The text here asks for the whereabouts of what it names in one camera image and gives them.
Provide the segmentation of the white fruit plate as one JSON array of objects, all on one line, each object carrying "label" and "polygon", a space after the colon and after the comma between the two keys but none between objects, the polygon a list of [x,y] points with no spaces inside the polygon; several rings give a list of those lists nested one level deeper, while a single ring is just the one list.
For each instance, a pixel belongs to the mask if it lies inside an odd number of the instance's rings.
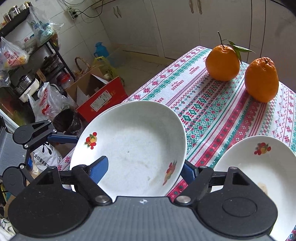
[{"label": "white fruit plate", "polygon": [[92,120],[79,137],[70,166],[106,156],[108,170],[97,182],[111,197],[165,196],[177,182],[187,154],[184,125],[164,104],[132,101]]}]

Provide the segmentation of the patterned tablecloth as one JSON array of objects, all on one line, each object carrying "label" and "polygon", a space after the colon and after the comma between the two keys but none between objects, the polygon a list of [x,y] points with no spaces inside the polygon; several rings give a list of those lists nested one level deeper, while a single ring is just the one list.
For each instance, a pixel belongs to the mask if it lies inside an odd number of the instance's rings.
[{"label": "patterned tablecloth", "polygon": [[278,208],[273,200],[239,168],[215,171],[210,165],[253,136],[276,138],[295,154],[295,93],[279,84],[270,102],[258,102],[245,89],[249,65],[241,64],[230,81],[216,81],[205,66],[209,53],[204,47],[192,49],[123,102],[154,101],[172,109],[185,128],[185,160],[199,175],[191,184],[179,175],[165,196],[111,199],[89,177],[89,165],[69,166],[80,184],[100,198],[86,222],[91,237],[181,240],[190,228],[201,228],[210,240],[275,240],[271,232]]}]

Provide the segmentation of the red cardboard box on floor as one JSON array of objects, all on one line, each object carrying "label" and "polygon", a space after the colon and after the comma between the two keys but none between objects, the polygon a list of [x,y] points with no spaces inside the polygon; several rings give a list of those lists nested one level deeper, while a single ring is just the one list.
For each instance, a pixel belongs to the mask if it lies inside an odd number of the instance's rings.
[{"label": "red cardboard box on floor", "polygon": [[78,105],[78,114],[87,122],[127,98],[121,78],[117,76],[107,81],[98,67],[71,84],[66,92]]}]

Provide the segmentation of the white stained plate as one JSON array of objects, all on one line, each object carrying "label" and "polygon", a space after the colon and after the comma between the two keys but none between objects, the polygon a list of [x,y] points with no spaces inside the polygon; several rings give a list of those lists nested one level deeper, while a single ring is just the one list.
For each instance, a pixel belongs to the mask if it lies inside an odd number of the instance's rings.
[{"label": "white stained plate", "polygon": [[245,138],[210,165],[215,171],[234,166],[243,171],[276,204],[275,240],[295,240],[295,154],[269,136]]}]

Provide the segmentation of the blue thermos on floor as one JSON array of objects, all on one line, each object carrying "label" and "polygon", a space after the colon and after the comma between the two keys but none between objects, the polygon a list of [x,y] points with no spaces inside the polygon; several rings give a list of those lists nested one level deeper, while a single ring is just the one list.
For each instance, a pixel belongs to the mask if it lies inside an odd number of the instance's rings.
[{"label": "blue thermos on floor", "polygon": [[101,56],[107,58],[109,56],[109,52],[108,52],[107,48],[104,45],[102,45],[102,42],[97,42],[95,44],[94,56],[96,58],[101,57]]}]

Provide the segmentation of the bumpy orange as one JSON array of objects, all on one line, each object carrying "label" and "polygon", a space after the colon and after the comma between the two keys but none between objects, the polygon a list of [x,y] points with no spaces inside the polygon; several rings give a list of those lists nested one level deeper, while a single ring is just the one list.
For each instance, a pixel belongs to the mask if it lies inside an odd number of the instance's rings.
[{"label": "bumpy orange", "polygon": [[274,62],[269,57],[252,61],[244,77],[245,89],[255,100],[268,103],[278,93],[279,79]]}]

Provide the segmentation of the orange with leaf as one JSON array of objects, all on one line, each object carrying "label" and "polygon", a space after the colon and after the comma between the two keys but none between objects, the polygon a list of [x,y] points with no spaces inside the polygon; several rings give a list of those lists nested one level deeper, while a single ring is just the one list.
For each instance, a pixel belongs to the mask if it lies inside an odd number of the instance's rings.
[{"label": "orange with leaf", "polygon": [[249,53],[252,50],[238,46],[228,39],[222,39],[219,31],[220,45],[211,50],[205,60],[205,66],[211,78],[227,82],[234,79],[240,70],[242,62],[241,52]]}]

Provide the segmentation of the black trash bin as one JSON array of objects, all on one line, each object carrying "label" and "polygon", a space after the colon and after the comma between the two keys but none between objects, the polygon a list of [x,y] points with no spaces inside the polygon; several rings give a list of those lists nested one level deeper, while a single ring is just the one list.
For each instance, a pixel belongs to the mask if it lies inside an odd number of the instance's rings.
[{"label": "black trash bin", "polygon": [[77,113],[67,108],[62,110],[53,119],[53,125],[57,132],[62,132],[65,135],[77,135],[81,130],[81,121]]}]

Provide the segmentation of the black storage shelf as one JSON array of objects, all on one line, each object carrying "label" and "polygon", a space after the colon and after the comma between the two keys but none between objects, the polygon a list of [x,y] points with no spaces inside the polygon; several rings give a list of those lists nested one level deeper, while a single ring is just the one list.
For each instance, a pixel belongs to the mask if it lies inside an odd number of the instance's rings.
[{"label": "black storage shelf", "polygon": [[[21,23],[25,22],[28,20],[28,17],[33,16],[30,13],[30,9],[26,9],[22,12],[20,12],[15,18],[13,18],[8,24],[6,24],[2,29],[1,29],[1,37],[6,37],[9,33],[11,33],[13,30],[16,29],[17,26],[19,26]],[[58,66],[45,73],[44,71],[42,72],[45,77],[46,81],[51,81],[58,73],[60,72],[68,72],[70,76],[75,80],[75,76],[73,72],[70,70],[69,66],[66,64],[64,59],[62,58],[61,54],[59,53],[58,47],[54,44],[54,41],[50,38],[44,42],[44,44],[40,45],[34,51],[30,54],[29,62],[28,64],[25,65],[25,69],[31,70],[33,73],[37,73],[37,69],[45,70],[44,67],[42,67],[42,64],[45,60],[40,60],[39,62],[37,61],[37,58],[34,56],[36,55],[40,49],[43,47],[47,48],[47,51],[51,54],[56,54],[56,56],[59,59],[59,64]]]}]

